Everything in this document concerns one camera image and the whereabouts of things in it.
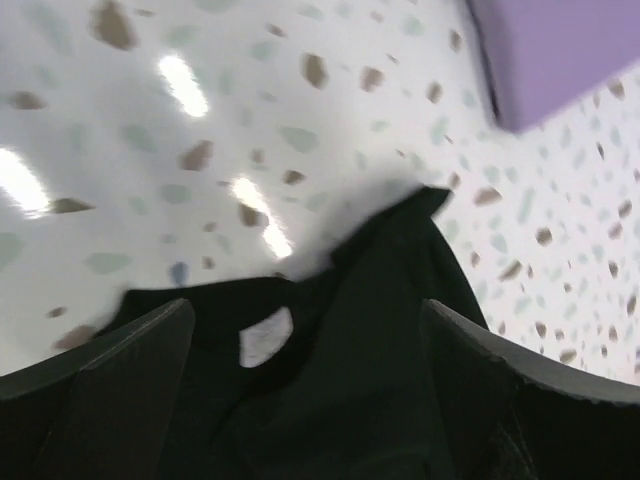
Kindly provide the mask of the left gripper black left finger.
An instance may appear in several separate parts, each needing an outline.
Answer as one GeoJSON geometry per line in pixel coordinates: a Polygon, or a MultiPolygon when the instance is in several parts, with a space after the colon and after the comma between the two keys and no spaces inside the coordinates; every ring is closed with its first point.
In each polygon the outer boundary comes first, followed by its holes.
{"type": "Polygon", "coordinates": [[[2,478],[155,478],[194,324],[172,301],[3,376],[2,478]]]}

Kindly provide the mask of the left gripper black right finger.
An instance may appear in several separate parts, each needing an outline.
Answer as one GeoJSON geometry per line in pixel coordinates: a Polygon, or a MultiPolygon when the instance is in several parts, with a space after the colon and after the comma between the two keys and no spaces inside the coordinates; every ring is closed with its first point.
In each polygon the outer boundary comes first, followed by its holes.
{"type": "Polygon", "coordinates": [[[636,479],[639,389],[423,304],[438,479],[636,479]]]}

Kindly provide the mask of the black t shirt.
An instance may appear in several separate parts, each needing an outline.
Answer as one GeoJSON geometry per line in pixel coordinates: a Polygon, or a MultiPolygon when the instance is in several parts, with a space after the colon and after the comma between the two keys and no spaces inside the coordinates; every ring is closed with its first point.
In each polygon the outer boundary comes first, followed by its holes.
{"type": "Polygon", "coordinates": [[[303,280],[131,289],[110,333],[176,299],[195,328],[161,479],[435,479],[446,453],[421,307],[485,324],[422,187],[372,216],[303,280]]]}

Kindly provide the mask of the folded lavender t shirt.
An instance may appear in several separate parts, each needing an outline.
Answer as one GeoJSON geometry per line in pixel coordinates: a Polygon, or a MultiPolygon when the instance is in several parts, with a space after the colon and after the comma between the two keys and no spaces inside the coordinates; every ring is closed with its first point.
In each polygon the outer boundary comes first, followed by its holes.
{"type": "Polygon", "coordinates": [[[470,1],[497,124],[524,132],[639,59],[636,1],[470,1]]]}

